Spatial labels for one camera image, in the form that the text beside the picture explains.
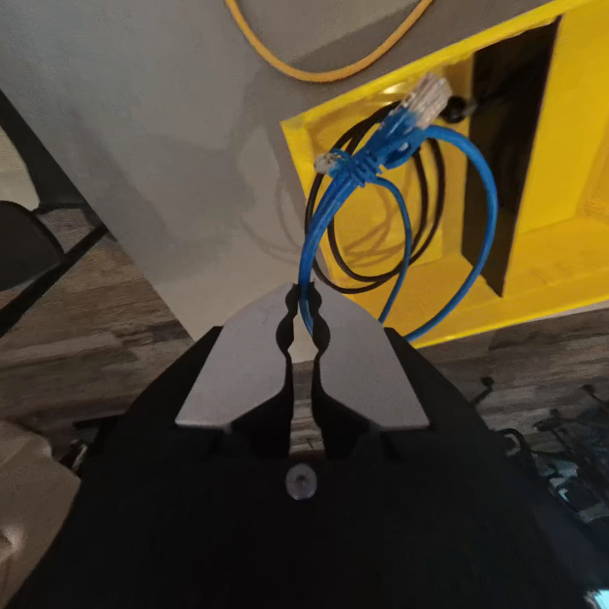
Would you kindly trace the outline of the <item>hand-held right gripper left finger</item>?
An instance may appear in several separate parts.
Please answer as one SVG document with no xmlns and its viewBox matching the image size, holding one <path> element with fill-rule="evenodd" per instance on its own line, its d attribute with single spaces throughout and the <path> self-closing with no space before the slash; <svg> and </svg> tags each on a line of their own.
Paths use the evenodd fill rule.
<svg viewBox="0 0 609 609">
<path fill-rule="evenodd" d="M 298 288 L 285 283 L 230 317 L 176 425 L 236 436 L 256 456 L 287 457 L 294 408 L 289 347 L 297 312 Z"/>
</svg>

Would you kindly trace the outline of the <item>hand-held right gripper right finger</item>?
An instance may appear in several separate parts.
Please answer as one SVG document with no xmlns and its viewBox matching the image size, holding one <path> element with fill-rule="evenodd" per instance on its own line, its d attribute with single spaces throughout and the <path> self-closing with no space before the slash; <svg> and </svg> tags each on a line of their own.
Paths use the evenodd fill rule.
<svg viewBox="0 0 609 609">
<path fill-rule="evenodd" d="M 327 285 L 307 296 L 318 353 L 312 413 L 329 459 L 347 459 L 361 441 L 427 430 L 430 420 L 383 328 L 364 308 Z"/>
</svg>

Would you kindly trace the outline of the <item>yellow plastic bin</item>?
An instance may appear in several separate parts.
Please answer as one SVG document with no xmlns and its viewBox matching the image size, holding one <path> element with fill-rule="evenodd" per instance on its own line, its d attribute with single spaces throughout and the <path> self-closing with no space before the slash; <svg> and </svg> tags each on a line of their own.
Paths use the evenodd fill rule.
<svg viewBox="0 0 609 609">
<path fill-rule="evenodd" d="M 608 301 L 608 1 L 552 1 L 491 26 L 455 19 L 407 58 L 416 60 L 281 122 L 306 196 L 314 160 L 387 103 L 407 95 L 427 72 L 443 75 L 470 98 L 473 56 L 492 44 L 559 20 L 522 193 L 506 291 L 480 276 L 447 318 L 416 346 L 429 346 Z M 460 150 L 440 148 L 446 168 L 445 213 L 429 250 L 408 270 L 385 322 L 409 335 L 437 314 L 472 269 L 486 204 L 480 178 Z M 338 212 L 338 245 L 360 273 L 399 262 L 404 230 L 391 194 L 358 187 Z"/>
</svg>

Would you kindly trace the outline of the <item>black office chair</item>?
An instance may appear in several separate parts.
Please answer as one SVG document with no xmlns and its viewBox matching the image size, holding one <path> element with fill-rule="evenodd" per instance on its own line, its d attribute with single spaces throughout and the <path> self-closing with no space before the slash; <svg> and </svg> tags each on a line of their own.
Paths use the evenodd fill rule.
<svg viewBox="0 0 609 609">
<path fill-rule="evenodd" d="M 110 232 L 4 93 L 1 93 L 1 129 L 24 162 L 39 197 L 36 208 L 28 210 L 1 196 L 1 291 L 29 283 L 1 308 L 1 337 L 4 337 Z M 43 216 L 62 209 L 80 210 L 92 227 L 69 250 L 62 247 L 42 221 Z"/>
</svg>

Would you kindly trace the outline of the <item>black bin divider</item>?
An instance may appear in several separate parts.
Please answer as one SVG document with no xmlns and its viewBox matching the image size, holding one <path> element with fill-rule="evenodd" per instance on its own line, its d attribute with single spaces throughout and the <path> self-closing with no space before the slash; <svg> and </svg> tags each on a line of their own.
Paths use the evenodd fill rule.
<svg viewBox="0 0 609 609">
<path fill-rule="evenodd" d="M 493 245 L 481 273 L 502 297 L 559 20 L 478 50 L 469 140 L 486 159 L 498 191 Z"/>
</svg>

